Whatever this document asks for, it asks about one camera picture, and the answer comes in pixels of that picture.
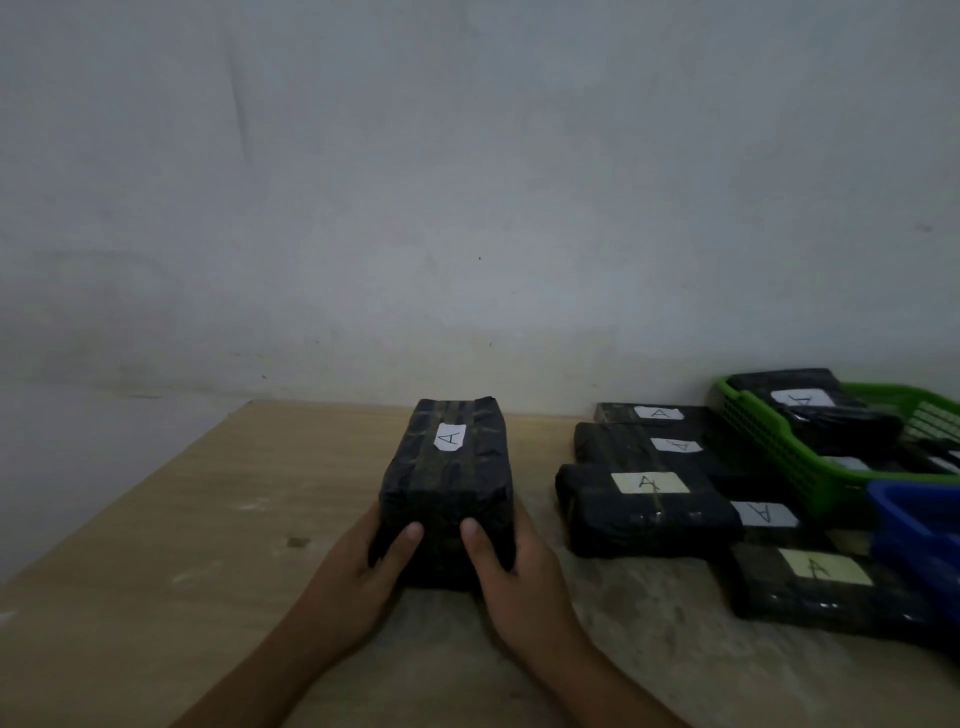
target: wooden table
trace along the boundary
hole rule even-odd
[[[280,618],[375,498],[409,412],[254,401],[0,591],[0,725],[163,726]],[[577,559],[553,475],[576,421],[508,417],[518,492],[594,640],[695,726],[956,725],[918,647],[736,619],[693,559]],[[565,725],[469,595],[408,590],[291,726]]]

